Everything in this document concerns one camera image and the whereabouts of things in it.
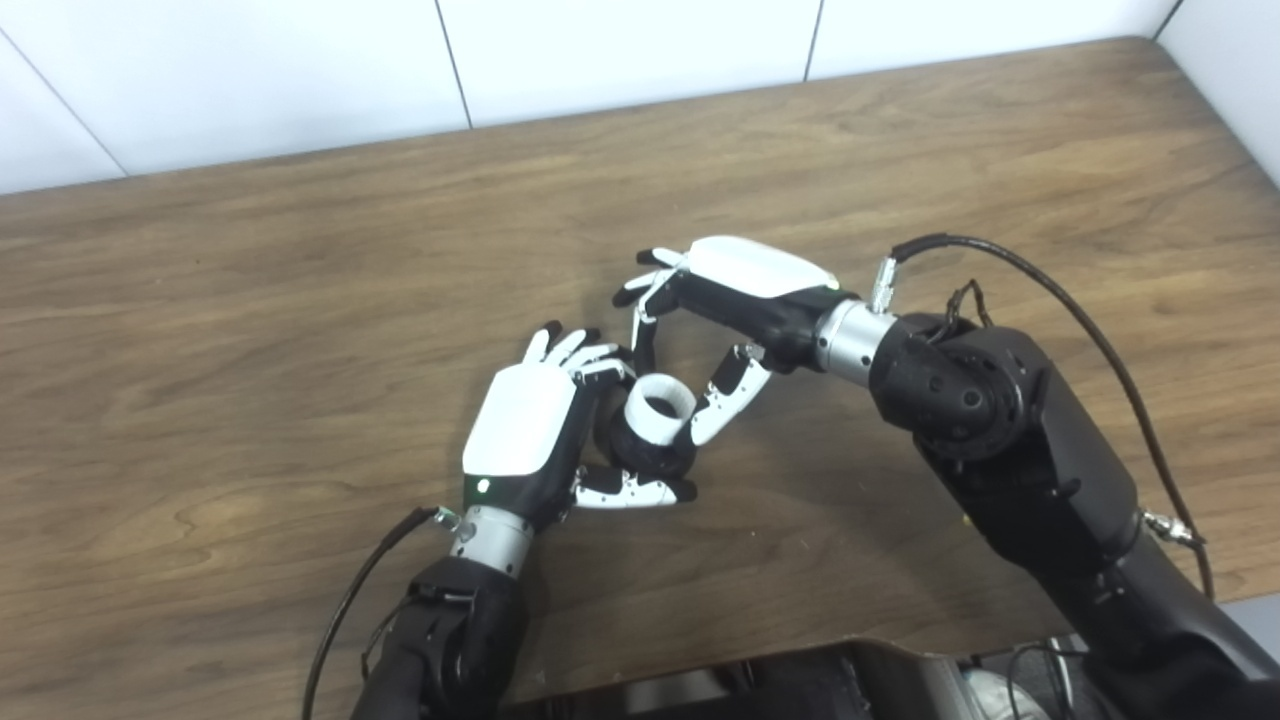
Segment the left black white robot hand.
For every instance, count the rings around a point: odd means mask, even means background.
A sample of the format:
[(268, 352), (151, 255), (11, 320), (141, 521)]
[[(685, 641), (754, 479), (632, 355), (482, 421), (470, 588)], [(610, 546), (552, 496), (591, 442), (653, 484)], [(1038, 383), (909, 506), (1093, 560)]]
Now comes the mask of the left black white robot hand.
[(463, 505), (540, 533), (575, 506), (692, 502), (691, 460), (668, 443), (692, 405), (676, 379), (637, 375), (598, 329), (549, 320), (486, 389), (463, 446)]

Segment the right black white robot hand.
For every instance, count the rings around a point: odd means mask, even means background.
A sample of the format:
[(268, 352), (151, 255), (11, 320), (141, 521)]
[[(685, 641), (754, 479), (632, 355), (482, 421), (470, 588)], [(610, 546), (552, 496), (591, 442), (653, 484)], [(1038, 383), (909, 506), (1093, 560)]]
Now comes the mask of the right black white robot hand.
[(625, 282), (614, 307), (631, 307), (631, 359), (640, 377), (657, 372), (659, 320), (685, 310), (740, 333), (669, 445), (690, 454), (735, 419), (776, 374), (822, 372), (820, 331), (855, 300), (833, 274), (803, 258), (737, 236), (696, 240), (690, 249), (646, 249), (649, 272)]

